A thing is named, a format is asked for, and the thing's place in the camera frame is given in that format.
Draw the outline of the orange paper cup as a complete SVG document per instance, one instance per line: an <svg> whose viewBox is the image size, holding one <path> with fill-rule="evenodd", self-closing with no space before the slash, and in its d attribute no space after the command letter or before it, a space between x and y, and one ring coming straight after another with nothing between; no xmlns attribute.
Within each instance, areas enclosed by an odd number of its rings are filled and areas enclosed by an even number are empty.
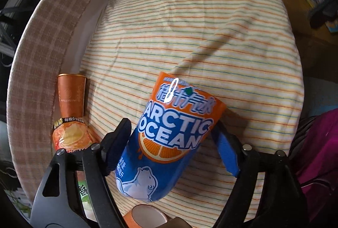
<svg viewBox="0 0 338 228"><path fill-rule="evenodd" d="M61 117L82 118L84 116L86 77L80 74L59 74L57 87Z"/></svg>
<svg viewBox="0 0 338 228"><path fill-rule="evenodd" d="M134 206L123 218L128 227L153 228L168 222L168 217L162 211L146 204Z"/></svg>

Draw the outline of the red orange drink cup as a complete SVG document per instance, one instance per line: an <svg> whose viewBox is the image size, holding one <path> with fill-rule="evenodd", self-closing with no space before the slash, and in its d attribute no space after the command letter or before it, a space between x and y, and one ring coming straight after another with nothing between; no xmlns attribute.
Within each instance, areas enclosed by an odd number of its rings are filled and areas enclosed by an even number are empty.
<svg viewBox="0 0 338 228"><path fill-rule="evenodd" d="M100 143L100 137L92 127L80 118L60 118L53 123L52 140L55 150L65 149L74 152L88 148L94 143Z"/></svg>

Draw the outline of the near orange paper cup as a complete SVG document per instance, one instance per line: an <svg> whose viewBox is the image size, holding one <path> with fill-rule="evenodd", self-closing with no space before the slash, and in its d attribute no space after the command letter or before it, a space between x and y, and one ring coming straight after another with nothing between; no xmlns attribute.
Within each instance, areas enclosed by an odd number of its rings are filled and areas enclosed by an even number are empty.
<svg viewBox="0 0 338 228"><path fill-rule="evenodd" d="M134 206L123 218L128 227L153 228L168 222L168 217L162 211L146 204Z"/></svg>

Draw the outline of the far orange paper cup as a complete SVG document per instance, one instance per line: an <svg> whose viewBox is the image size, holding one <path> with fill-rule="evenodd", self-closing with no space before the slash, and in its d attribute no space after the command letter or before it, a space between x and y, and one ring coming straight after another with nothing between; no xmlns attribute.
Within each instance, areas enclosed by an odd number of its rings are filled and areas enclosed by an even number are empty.
<svg viewBox="0 0 338 228"><path fill-rule="evenodd" d="M82 118L84 116L86 77L80 74L59 74L57 87L61 117Z"/></svg>

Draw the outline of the beige plaid sill cloth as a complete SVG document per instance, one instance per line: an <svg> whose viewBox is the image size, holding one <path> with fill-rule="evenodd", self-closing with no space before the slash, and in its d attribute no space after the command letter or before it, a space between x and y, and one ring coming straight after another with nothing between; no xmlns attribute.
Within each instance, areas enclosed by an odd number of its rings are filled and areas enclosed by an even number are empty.
<svg viewBox="0 0 338 228"><path fill-rule="evenodd" d="M52 158L56 81L91 0L40 0L19 41L7 91L7 132L21 188L33 201Z"/></svg>

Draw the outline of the blue orange Arctic Ocean cup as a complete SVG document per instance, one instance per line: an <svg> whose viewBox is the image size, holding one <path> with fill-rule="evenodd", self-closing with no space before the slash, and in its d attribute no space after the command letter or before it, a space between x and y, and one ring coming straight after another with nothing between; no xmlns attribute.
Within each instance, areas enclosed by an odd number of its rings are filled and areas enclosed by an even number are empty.
<svg viewBox="0 0 338 228"><path fill-rule="evenodd" d="M165 197L225 109L212 94L161 72L115 170L119 192L145 202Z"/></svg>

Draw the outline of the green tea cup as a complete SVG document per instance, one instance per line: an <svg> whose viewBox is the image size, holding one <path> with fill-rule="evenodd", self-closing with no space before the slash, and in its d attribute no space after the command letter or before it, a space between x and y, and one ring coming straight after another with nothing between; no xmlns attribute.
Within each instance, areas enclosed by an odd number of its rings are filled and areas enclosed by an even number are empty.
<svg viewBox="0 0 338 228"><path fill-rule="evenodd" d="M88 186L87 186L87 183L85 180L85 174L83 171L77 171L77 182L78 182L81 201L91 204Z"/></svg>

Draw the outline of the striped yellow table cloth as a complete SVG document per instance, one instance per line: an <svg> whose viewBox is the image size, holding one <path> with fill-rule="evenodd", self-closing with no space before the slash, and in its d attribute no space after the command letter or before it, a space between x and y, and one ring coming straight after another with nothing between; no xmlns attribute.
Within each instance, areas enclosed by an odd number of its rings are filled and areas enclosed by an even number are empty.
<svg viewBox="0 0 338 228"><path fill-rule="evenodd" d="M261 152L288 152L303 72L282 0L109 0L80 71L99 136L136 125L161 72L227 105L222 122Z"/></svg>

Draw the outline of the magenta garment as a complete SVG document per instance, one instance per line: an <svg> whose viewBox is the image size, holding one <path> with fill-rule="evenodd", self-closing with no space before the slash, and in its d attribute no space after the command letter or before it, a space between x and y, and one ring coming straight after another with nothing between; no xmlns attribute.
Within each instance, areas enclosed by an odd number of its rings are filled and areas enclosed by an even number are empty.
<svg viewBox="0 0 338 228"><path fill-rule="evenodd" d="M317 117L300 150L297 178L314 219L337 189L337 109Z"/></svg>

